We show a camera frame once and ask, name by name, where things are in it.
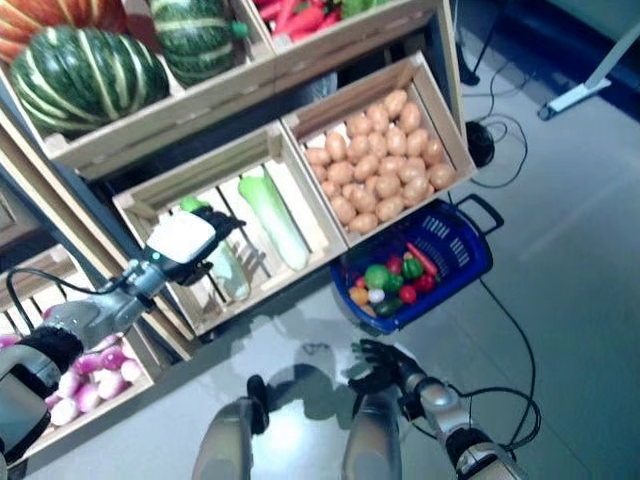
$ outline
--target gray tile floor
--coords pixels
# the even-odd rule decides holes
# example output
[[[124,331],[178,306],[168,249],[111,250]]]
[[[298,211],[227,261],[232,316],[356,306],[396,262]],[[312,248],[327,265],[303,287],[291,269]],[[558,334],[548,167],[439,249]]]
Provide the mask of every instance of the gray tile floor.
[[[471,57],[478,41],[468,32],[465,39]],[[501,52],[513,53],[511,45],[496,42]],[[488,91],[503,61],[490,51],[482,83],[465,92]],[[559,78],[535,62],[540,72]],[[522,65],[526,70],[531,62]],[[506,69],[495,89],[520,79],[516,67]],[[637,478],[640,126],[599,98],[541,122],[536,111],[554,97],[546,85],[534,80],[497,100],[495,110],[518,118],[529,140],[518,180],[502,190],[468,185],[454,198],[477,191],[506,220],[490,236],[495,266],[486,280],[531,339],[544,416],[539,437],[519,452],[521,464],[531,478]],[[483,114],[488,103],[466,97],[467,117]],[[521,152],[522,145],[507,136],[478,178],[508,178]],[[362,335],[344,319],[321,271],[251,318],[235,321],[192,364],[143,395],[140,405],[158,398],[144,409],[134,404],[118,417],[107,415],[100,422],[115,425],[104,433],[63,456],[76,443],[61,442],[33,459],[29,478],[189,478],[209,421],[243,393],[253,373],[274,384],[298,380],[279,400],[269,431],[254,441],[254,478],[337,478],[353,399],[343,372],[352,362],[350,342]],[[522,341],[477,282],[389,341],[402,343],[431,372],[463,389],[528,386]],[[305,344],[327,347],[310,356]],[[293,368],[300,363],[315,368]],[[500,440],[510,436],[520,408],[502,395],[474,402],[477,418]],[[452,478],[436,444],[406,423],[401,434],[405,478]]]

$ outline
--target potato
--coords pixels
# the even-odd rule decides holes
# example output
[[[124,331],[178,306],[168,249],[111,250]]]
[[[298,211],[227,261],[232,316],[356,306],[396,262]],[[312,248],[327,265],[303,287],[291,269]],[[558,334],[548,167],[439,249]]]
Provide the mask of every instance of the potato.
[[[322,191],[328,198],[333,198],[336,195],[340,195],[340,188],[338,188],[335,183],[328,180],[322,182]]]
[[[342,187],[342,196],[351,201],[351,192],[353,192],[356,188],[360,187],[358,187],[358,185],[356,185],[355,183],[347,183]]]
[[[322,165],[326,167],[331,163],[331,156],[324,148],[307,148],[304,153],[311,165]]]
[[[427,142],[422,151],[422,158],[428,167],[432,167],[444,159],[444,148],[437,138],[432,138]]]
[[[419,128],[407,135],[407,155],[419,157],[429,142],[429,131]]]
[[[378,167],[378,175],[388,175],[390,173],[397,173],[404,165],[404,158],[402,157],[386,157],[383,158]]]
[[[380,198],[388,198],[400,190],[400,179],[394,173],[380,175],[376,181],[376,193]]]
[[[400,177],[400,180],[402,181],[402,183],[409,183],[411,182],[411,180],[413,180],[416,177],[424,177],[424,176],[425,176],[424,163],[422,164],[422,168],[405,163],[400,168],[400,170],[398,170],[398,177]]]
[[[338,132],[327,135],[324,146],[334,162],[341,162],[347,158],[347,142]]]
[[[405,155],[407,153],[407,137],[397,127],[391,127],[387,132],[387,150],[390,155]]]
[[[438,163],[427,170],[429,175],[429,183],[436,190],[447,188],[456,178],[456,171],[447,163]]]
[[[349,225],[349,222],[356,216],[356,209],[353,208],[353,205],[340,195],[336,195],[331,199],[331,208],[333,208],[342,225]]]
[[[310,165],[310,167],[314,177],[316,177],[319,182],[324,182],[327,179],[327,170],[322,165]]]
[[[379,166],[380,161],[378,160],[378,157],[375,157],[374,155],[365,155],[356,165],[353,176],[358,182],[364,182],[367,178],[378,171]]]
[[[374,132],[385,133],[389,129],[389,115],[381,104],[371,105],[367,108],[367,117],[371,120]]]
[[[407,135],[420,126],[420,109],[413,102],[407,102],[400,112],[398,126]]]
[[[347,135],[353,138],[357,135],[368,135],[371,132],[371,120],[359,113],[347,120]]]
[[[402,199],[406,207],[413,207],[419,204],[429,195],[433,194],[433,186],[425,175],[413,178],[402,189]]]
[[[361,187],[356,187],[351,191],[349,201],[359,213],[372,213],[378,203],[373,193]]]
[[[427,170],[427,167],[425,166],[424,160],[422,159],[422,157],[409,157],[407,158],[406,164],[411,165],[413,167],[421,168],[424,171]]]
[[[349,162],[337,162],[329,165],[327,180],[336,185],[346,185],[353,180],[353,165]]]
[[[376,215],[381,222],[396,218],[404,210],[404,200],[399,195],[385,198],[376,205]]]
[[[367,180],[364,182],[364,188],[366,188],[367,190],[369,190],[371,193],[373,193],[374,195],[376,194],[376,182],[378,181],[378,175],[371,175],[369,178],[367,178]]]
[[[378,158],[387,156],[387,139],[378,132],[372,132],[367,137],[369,140],[369,153]]]
[[[407,103],[407,92],[404,90],[394,90],[385,97],[384,108],[387,110],[390,120],[395,120],[400,116],[405,103]]]
[[[347,158],[351,163],[358,163],[360,158],[369,153],[369,140],[366,135],[356,135],[347,147]]]
[[[378,217],[373,213],[361,213],[349,222],[349,231],[356,233],[369,233],[378,226]]]

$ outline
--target kabocha squash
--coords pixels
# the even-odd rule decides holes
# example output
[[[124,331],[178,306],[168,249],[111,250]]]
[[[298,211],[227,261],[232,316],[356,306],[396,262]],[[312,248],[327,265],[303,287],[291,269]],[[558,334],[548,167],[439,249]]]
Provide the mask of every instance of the kabocha squash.
[[[169,94],[159,60],[137,40],[94,28],[49,27],[11,64],[33,122],[69,136],[95,130]]]
[[[221,0],[151,0],[150,6],[164,58],[183,86],[234,66],[233,41],[248,28],[227,20]]]
[[[126,22],[120,0],[2,0],[0,59],[10,63],[45,27],[68,24],[120,33]]]

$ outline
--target electrical wire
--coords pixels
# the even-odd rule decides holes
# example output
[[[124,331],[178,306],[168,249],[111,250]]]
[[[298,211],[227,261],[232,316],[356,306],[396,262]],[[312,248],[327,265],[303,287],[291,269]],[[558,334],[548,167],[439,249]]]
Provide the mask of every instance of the electrical wire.
[[[495,137],[491,132],[489,132],[491,134],[491,137],[493,138],[493,143],[494,144],[498,144],[500,143],[502,140],[504,140],[504,138],[507,136],[507,134],[509,133],[509,127],[507,126],[507,124],[505,122],[503,122],[502,120],[496,120],[495,122],[490,122],[487,123],[485,126],[485,128],[487,128],[487,130],[491,127],[493,127],[494,125],[499,125],[502,127],[502,133],[500,134],[499,137]]]
[[[18,294],[16,293],[16,290],[15,290],[15,286],[13,284],[13,277],[18,273],[36,275],[36,276],[45,278],[45,279],[47,279],[47,280],[49,280],[51,282],[54,282],[58,286],[62,285],[62,286],[65,286],[67,288],[70,288],[72,290],[75,290],[77,292],[85,293],[87,295],[106,295],[108,293],[112,293],[125,280],[124,277],[121,277],[117,281],[113,282],[107,289],[105,289],[105,290],[97,290],[96,291],[96,290],[91,290],[91,289],[88,289],[88,288],[79,287],[78,285],[74,285],[73,283],[69,283],[69,282],[67,282],[66,280],[63,280],[60,277],[56,277],[55,275],[52,275],[52,274],[47,273],[47,272],[43,272],[42,270],[38,270],[36,268],[19,267],[19,268],[11,269],[11,271],[7,274],[7,278],[6,278],[7,292],[9,293],[9,298],[11,298],[11,301],[15,305],[16,310],[18,310],[18,313],[20,314],[20,316],[22,317],[24,322],[27,324],[27,327],[29,328],[29,332],[33,332],[33,330],[35,330],[35,327],[34,327],[33,323],[31,322],[31,319],[29,318],[29,315],[27,315],[26,310],[22,306],[22,302],[20,301],[20,298],[18,297]]]
[[[482,277],[480,277],[480,284],[484,287],[484,289],[487,291],[487,293],[493,299],[493,301],[496,303],[496,305],[498,305],[498,307],[500,307],[500,309],[504,312],[504,314],[509,318],[509,320],[511,321],[513,326],[516,327],[516,330],[518,331],[518,333],[522,337],[522,340],[523,340],[523,342],[525,344],[525,347],[527,349],[527,354],[529,355],[529,361],[531,362],[531,382],[530,382],[530,385],[529,385],[529,395],[528,395],[528,400],[527,400],[527,406],[525,407],[524,412],[522,413],[522,417],[520,418],[520,422],[518,423],[518,426],[516,427],[516,430],[515,430],[515,432],[513,432],[511,440],[509,441],[509,445],[511,445],[511,444],[517,443],[516,442],[516,438],[520,434],[520,431],[522,430],[522,427],[524,426],[524,422],[527,420],[527,416],[529,415],[529,411],[533,408],[534,411],[538,412],[536,415],[538,415],[539,411],[540,411],[538,406],[535,405],[535,402],[533,400],[533,395],[535,393],[535,388],[536,388],[536,375],[537,375],[536,360],[535,360],[535,357],[533,355],[533,348],[531,348],[531,342],[529,342],[529,338],[527,337],[527,334],[524,332],[524,330],[522,329],[522,327],[520,326],[518,321],[511,314],[511,312],[509,312],[507,307],[504,306],[504,304],[500,301],[500,299],[496,296],[496,294],[493,293],[493,290],[491,290],[491,288],[489,288],[489,286],[485,283],[485,281],[484,281],[484,279]]]
[[[511,134],[510,132],[506,132],[506,135],[513,135],[514,138],[516,138],[518,141],[520,141],[520,143],[522,143],[522,146],[524,148],[523,154],[522,154],[522,158],[520,159],[520,161],[518,162],[518,167],[516,168],[515,173],[506,181],[502,182],[502,183],[498,183],[498,184],[489,184],[489,183],[483,183],[480,182],[478,180],[475,179],[471,179],[471,183],[473,183],[474,185],[477,185],[479,187],[482,188],[488,188],[488,189],[494,189],[497,190],[499,188],[504,188],[507,187],[509,185],[511,185],[513,182],[516,181],[516,179],[520,176],[520,173],[522,172],[522,169],[524,168],[524,164],[527,161],[527,158],[529,156],[529,141],[527,140],[527,136],[524,133],[524,129],[522,128],[522,125],[520,124],[520,122],[518,120],[516,120],[515,118],[513,118],[511,115],[506,115],[504,113],[493,113],[491,115],[492,117],[498,117],[498,118],[503,118],[506,120],[510,120],[511,122],[513,122],[516,127],[518,128],[518,130],[520,131],[520,137]]]
[[[418,430],[420,433],[422,433],[423,435],[433,439],[433,440],[437,440],[437,437],[430,432],[427,432],[424,428],[422,428],[420,425],[418,425],[415,422],[411,422],[411,425],[413,425],[413,428],[415,428],[416,430]]]
[[[516,440],[515,438],[517,437],[517,434],[520,433],[520,431],[518,430],[516,432],[516,435],[511,438],[509,443],[500,444],[500,446],[504,448],[507,452],[513,452],[514,450],[521,448],[526,444],[530,443],[540,432],[540,427],[542,426],[542,412],[540,411],[540,407],[538,406],[536,401],[533,400],[531,395],[527,395],[526,393],[521,392],[520,390],[517,390],[515,388],[510,388],[510,387],[487,387],[487,388],[480,388],[478,390],[473,390],[471,392],[461,392],[455,386],[453,385],[449,385],[449,386],[461,398],[469,398],[470,400],[477,395],[484,395],[486,393],[510,393],[512,395],[515,395],[527,401],[527,408],[530,407],[534,413],[534,417],[535,417],[534,425],[533,427],[531,427],[531,430],[521,439]]]

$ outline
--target wooden crate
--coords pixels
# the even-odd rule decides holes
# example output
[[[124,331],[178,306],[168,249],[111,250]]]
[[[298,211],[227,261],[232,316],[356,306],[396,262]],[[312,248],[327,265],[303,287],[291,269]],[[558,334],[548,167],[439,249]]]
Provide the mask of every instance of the wooden crate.
[[[397,88],[406,89],[409,99],[418,105],[422,117],[421,125],[430,130],[432,134],[437,134],[444,146],[446,160],[456,170],[455,182],[450,187],[438,191],[436,195],[432,195],[415,207],[404,210],[396,217],[396,220],[399,220],[426,205],[455,185],[468,180],[476,172],[476,167],[460,137],[456,123],[421,53],[407,57],[338,90],[334,95],[322,101],[288,115],[283,119],[283,123],[288,134],[297,144],[301,146],[324,146],[324,133],[326,131],[344,129],[343,131],[346,132],[344,122],[347,118],[363,111],[372,103],[379,102],[385,95]],[[322,192],[319,182],[310,173],[309,164],[305,161],[304,165],[313,179],[314,187],[318,192]],[[321,195],[327,208],[331,210],[328,199],[323,193]],[[339,224],[333,210],[331,210],[331,214],[334,221]],[[366,235],[354,232],[347,233],[344,228],[341,228],[341,231],[348,245],[353,246],[375,235],[391,223],[380,224]]]
[[[38,229],[38,222],[8,185],[0,180],[0,249],[24,239]]]
[[[149,15],[144,0],[124,4],[130,15]],[[172,92],[168,98],[75,140],[67,141],[60,134],[43,138],[13,92],[7,65],[2,65],[0,82],[47,157],[93,180],[273,95],[275,57],[269,39],[241,0],[230,0],[230,6],[235,18],[249,26],[237,67],[187,90],[169,73]]]
[[[323,72],[370,52],[424,26],[436,12],[436,0],[391,0],[343,20],[307,39],[292,43],[288,35],[271,38],[253,0],[243,0],[276,52],[276,92],[282,92]]]
[[[293,271],[282,261],[238,193],[240,176],[256,169],[271,175],[305,239],[310,258],[302,271]],[[226,298],[210,277],[191,287],[170,287],[196,333],[202,334],[345,251],[338,226],[310,181],[299,152],[276,122],[134,187],[114,202],[141,245],[153,226],[171,215],[186,195],[197,195],[214,209],[247,222],[228,242],[251,284],[248,299]]]
[[[78,286],[92,288],[91,282],[76,264],[73,257],[60,245],[31,258],[20,266],[36,268]],[[2,285],[4,285],[5,281],[6,273],[0,276]],[[64,286],[58,288],[49,280],[35,275],[15,275],[14,285],[16,293],[27,311],[27,315],[36,327],[42,323],[41,314],[47,308],[62,303],[65,299],[73,300],[84,297],[84,294]],[[17,309],[4,288],[0,290],[0,312],[0,333],[19,333],[22,335],[28,333],[26,323],[21,320]],[[57,428],[50,426],[42,437],[27,450],[20,461],[48,447],[62,437],[77,431],[93,419],[122,405],[153,385],[154,379],[161,373],[160,361],[156,357],[153,347],[135,327],[129,330],[122,341],[128,343],[136,354],[143,372],[140,378],[116,398],[105,401],[95,410],[79,416],[67,425]]]

